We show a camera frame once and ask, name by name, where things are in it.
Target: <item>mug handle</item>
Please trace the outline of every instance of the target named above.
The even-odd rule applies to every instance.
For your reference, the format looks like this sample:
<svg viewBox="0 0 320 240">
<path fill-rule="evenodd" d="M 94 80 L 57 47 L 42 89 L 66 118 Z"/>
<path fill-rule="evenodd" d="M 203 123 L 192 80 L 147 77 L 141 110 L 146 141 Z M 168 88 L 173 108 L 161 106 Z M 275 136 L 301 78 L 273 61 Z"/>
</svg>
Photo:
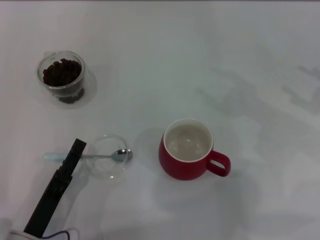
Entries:
<svg viewBox="0 0 320 240">
<path fill-rule="evenodd" d="M 222 164 L 224 166 L 224 168 L 213 164 L 212 162 L 210 162 L 211 160 L 215 160 L 216 162 Z M 211 152 L 208 155 L 206 168 L 210 172 L 212 172 L 220 177 L 225 177 L 230 173 L 231 162 L 230 162 L 230 159 L 226 155 L 224 155 L 220 152 L 211 150 Z"/>
</svg>

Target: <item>spoon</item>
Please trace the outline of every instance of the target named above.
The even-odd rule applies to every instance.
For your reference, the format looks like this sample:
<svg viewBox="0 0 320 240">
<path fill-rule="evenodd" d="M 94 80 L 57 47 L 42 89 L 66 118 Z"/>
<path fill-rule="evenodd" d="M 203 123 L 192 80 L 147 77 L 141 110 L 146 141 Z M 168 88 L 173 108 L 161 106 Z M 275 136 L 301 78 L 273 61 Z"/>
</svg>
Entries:
<svg viewBox="0 0 320 240">
<path fill-rule="evenodd" d="M 128 149 L 128 151 L 127 149 L 119 149 L 112 153 L 112 155 L 82 155 L 81 159 L 112 159 L 117 163 L 122 163 L 126 159 L 127 153 L 129 154 L 128 160 L 132 159 L 133 154 L 130 149 Z M 43 158 L 51 162 L 62 163 L 63 160 L 66 159 L 67 155 L 67 153 L 47 152 L 43 155 Z"/>
</svg>

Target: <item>white surface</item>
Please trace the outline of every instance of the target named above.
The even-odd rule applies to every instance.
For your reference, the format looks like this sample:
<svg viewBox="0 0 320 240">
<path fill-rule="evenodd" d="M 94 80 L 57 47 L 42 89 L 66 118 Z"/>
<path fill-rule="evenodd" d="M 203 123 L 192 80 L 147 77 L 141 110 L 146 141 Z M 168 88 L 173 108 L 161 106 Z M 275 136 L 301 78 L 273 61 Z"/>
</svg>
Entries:
<svg viewBox="0 0 320 240">
<path fill-rule="evenodd" d="M 0 2 L 0 216 L 24 229 L 59 166 L 43 153 L 115 133 L 134 152 L 124 176 L 107 183 L 80 167 L 46 235 L 319 238 L 319 22 L 316 2 Z M 86 105 L 40 97 L 36 66 L 54 50 L 93 72 Z M 228 177 L 164 173 L 158 144 L 182 117 L 210 128 Z"/>
</svg>

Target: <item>spoon handle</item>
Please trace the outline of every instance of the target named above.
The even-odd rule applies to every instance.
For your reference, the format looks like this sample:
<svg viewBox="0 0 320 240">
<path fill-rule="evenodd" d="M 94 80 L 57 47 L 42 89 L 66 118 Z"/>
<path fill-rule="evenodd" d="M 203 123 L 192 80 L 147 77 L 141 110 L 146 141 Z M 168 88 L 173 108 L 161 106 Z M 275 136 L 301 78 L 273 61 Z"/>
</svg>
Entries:
<svg viewBox="0 0 320 240">
<path fill-rule="evenodd" d="M 62 163 L 63 160 L 66 159 L 68 154 L 66 153 L 55 153 L 55 152 L 47 152 L 43 155 L 45 160 L 50 162 Z M 81 159 L 101 159 L 101 158 L 111 158 L 108 155 L 82 155 Z"/>
</svg>

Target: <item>small glass bowl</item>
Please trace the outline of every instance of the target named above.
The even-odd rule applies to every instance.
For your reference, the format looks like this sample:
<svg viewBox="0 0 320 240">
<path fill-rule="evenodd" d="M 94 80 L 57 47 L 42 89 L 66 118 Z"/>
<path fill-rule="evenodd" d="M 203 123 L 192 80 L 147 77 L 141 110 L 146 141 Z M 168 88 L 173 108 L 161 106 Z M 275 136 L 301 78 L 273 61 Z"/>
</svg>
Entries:
<svg viewBox="0 0 320 240">
<path fill-rule="evenodd" d="M 118 135 L 108 134 L 97 138 L 92 145 L 89 145 L 86 154 L 111 156 L 121 149 L 128 149 L 126 141 Z M 125 171 L 129 160 L 129 154 L 126 154 L 122 162 L 114 161 L 112 158 L 84 158 L 82 164 L 90 175 L 100 180 L 111 180 Z"/>
<path fill-rule="evenodd" d="M 50 86 L 45 84 L 43 80 L 43 71 L 54 62 L 60 62 L 61 59 L 74 60 L 78 62 L 81 65 L 80 75 L 73 82 L 65 86 Z M 72 51 L 57 51 L 44 57 L 41 60 L 36 73 L 39 83 L 63 103 L 73 104 L 84 95 L 85 90 L 83 85 L 85 81 L 86 65 L 83 59 Z"/>
</svg>

